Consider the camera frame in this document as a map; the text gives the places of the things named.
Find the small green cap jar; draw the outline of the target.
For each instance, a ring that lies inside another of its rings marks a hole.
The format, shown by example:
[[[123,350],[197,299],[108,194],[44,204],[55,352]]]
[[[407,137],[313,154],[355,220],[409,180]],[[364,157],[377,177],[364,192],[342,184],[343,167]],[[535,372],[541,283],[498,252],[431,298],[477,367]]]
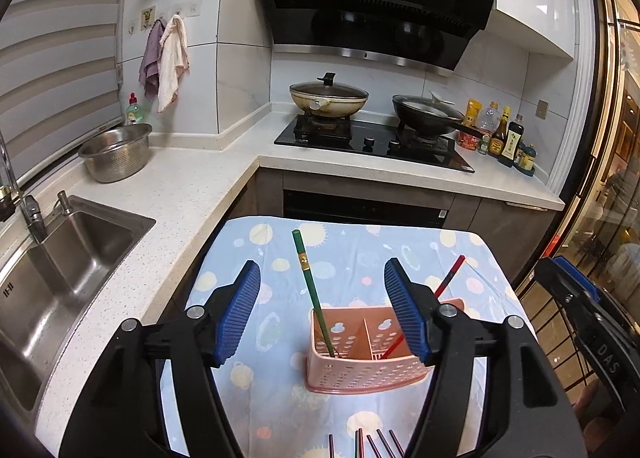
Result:
[[[486,155],[488,153],[489,143],[490,135],[488,133],[485,133],[483,137],[480,138],[480,142],[478,142],[477,152],[479,152],[480,155]]]

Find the purple hanging cloth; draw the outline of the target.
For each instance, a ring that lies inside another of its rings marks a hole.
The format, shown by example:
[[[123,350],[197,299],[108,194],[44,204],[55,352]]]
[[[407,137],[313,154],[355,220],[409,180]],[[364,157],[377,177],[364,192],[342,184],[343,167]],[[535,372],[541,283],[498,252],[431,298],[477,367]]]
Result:
[[[139,67],[139,84],[143,89],[145,99],[152,101],[160,88],[160,39],[165,31],[165,22],[159,18],[149,32],[148,40]]]

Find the yellow seasoning packet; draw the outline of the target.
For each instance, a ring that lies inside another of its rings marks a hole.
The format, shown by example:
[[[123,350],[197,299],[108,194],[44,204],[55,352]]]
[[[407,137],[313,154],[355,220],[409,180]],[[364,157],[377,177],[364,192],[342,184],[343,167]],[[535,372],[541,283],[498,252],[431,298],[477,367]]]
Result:
[[[482,110],[482,104],[477,100],[470,99],[468,105],[466,105],[466,111],[464,116],[464,124],[474,130],[476,130],[477,117]]]

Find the brown wooden chopstick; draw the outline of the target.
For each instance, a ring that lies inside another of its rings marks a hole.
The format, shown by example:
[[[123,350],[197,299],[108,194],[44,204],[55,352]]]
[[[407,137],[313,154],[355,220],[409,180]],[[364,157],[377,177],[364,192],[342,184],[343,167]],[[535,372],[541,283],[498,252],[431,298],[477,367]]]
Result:
[[[394,442],[394,445],[398,451],[399,457],[400,458],[404,458],[405,457],[405,451],[404,448],[402,447],[402,445],[400,444],[399,438],[397,437],[396,433],[393,430],[388,430],[388,433],[390,434],[390,438],[392,439],[392,441]]]

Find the black gas cooktop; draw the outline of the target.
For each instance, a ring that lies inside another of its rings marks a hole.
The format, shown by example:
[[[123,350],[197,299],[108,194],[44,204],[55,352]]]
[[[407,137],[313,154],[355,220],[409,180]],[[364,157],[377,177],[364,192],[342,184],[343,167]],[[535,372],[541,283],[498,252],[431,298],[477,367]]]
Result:
[[[451,137],[419,137],[416,131],[402,125],[393,127],[349,118],[318,121],[307,115],[297,115],[274,143],[475,172],[457,153]]]

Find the small teal jar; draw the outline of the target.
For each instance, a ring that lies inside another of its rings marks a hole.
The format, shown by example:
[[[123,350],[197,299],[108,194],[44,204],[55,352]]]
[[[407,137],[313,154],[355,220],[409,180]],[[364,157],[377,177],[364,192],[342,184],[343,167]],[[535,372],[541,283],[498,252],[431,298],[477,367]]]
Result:
[[[533,177],[535,174],[536,149],[531,144],[521,144],[516,157],[516,169],[522,174]]]

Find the beige wok with lid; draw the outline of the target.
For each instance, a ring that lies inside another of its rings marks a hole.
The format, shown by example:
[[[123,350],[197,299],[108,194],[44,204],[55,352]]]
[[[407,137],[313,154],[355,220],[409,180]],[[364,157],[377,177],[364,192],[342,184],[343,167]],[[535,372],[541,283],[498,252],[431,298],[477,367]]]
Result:
[[[329,118],[355,115],[367,103],[369,93],[334,79],[334,73],[326,73],[314,81],[290,85],[291,99],[307,115]]]

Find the white window blind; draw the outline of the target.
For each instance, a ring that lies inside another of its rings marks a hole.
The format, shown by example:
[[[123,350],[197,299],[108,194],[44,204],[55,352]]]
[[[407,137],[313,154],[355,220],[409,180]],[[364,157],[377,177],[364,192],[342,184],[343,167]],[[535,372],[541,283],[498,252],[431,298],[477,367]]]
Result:
[[[120,0],[12,0],[1,21],[1,133],[25,183],[122,120]]]

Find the pink perforated utensil holder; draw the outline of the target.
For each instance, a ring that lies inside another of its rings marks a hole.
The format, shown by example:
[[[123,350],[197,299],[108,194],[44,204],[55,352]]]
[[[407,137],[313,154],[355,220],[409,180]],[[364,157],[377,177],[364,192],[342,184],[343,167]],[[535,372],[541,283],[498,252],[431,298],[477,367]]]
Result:
[[[323,314],[337,356],[329,356],[316,314],[310,312],[305,372],[309,391],[382,393],[420,382],[431,372],[399,339],[400,325],[389,305],[325,308]]]

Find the green dish soap bottle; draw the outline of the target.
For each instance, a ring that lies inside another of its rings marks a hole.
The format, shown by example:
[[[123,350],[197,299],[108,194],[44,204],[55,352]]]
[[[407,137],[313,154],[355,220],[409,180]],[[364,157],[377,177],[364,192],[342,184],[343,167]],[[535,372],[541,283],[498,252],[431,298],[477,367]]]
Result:
[[[138,98],[134,92],[129,94],[128,106],[125,114],[128,125],[137,125],[138,123],[144,122],[143,107],[138,102]]]

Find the dark red chopstick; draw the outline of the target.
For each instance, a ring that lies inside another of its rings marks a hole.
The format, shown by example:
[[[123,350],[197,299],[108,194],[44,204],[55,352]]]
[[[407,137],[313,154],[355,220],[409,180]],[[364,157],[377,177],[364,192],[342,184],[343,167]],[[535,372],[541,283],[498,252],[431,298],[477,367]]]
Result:
[[[363,441],[363,430],[358,428],[355,433],[355,441],[356,441],[356,458],[364,458],[364,441]]]

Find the black frying pan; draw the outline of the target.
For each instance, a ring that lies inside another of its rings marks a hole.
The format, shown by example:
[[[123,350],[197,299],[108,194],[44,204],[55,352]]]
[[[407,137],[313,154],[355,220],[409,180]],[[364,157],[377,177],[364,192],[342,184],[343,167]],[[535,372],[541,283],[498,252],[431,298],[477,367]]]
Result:
[[[392,102],[399,123],[421,134],[422,137],[444,135],[454,130],[472,135],[477,139],[481,139],[484,135],[484,132],[477,128],[465,125],[462,113],[435,98],[396,94],[392,97]]]

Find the black vinegar bottle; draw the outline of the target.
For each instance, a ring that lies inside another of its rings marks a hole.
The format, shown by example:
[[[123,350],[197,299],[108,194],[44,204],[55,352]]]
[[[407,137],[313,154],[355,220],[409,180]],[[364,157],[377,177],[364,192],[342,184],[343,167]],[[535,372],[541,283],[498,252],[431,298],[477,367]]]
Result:
[[[513,166],[516,152],[518,152],[518,145],[520,145],[523,133],[523,116],[521,114],[517,114],[515,119],[509,123],[508,130],[506,130],[506,140],[504,141],[502,151],[498,156],[498,162],[502,163],[503,166]]]

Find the dark soy sauce bottle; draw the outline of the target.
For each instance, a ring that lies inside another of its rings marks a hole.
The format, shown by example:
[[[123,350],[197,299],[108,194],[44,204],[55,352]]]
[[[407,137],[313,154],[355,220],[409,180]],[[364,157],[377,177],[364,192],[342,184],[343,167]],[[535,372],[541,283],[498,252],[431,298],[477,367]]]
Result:
[[[491,134],[488,144],[488,153],[491,156],[499,157],[502,153],[504,145],[506,144],[506,130],[508,130],[510,115],[511,108],[509,106],[504,107],[504,111],[498,122],[498,127],[495,132]]]

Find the chrome kitchen faucet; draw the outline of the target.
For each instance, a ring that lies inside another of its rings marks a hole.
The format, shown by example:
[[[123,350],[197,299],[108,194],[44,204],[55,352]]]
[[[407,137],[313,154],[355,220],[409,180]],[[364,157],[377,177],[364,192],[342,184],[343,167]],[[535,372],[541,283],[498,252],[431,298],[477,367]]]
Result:
[[[30,236],[36,244],[42,244],[47,237],[47,230],[38,201],[32,195],[25,195],[18,185],[2,134],[0,143],[2,166],[9,179],[8,192],[1,197],[1,221],[6,221],[15,211],[15,207],[19,207]]]

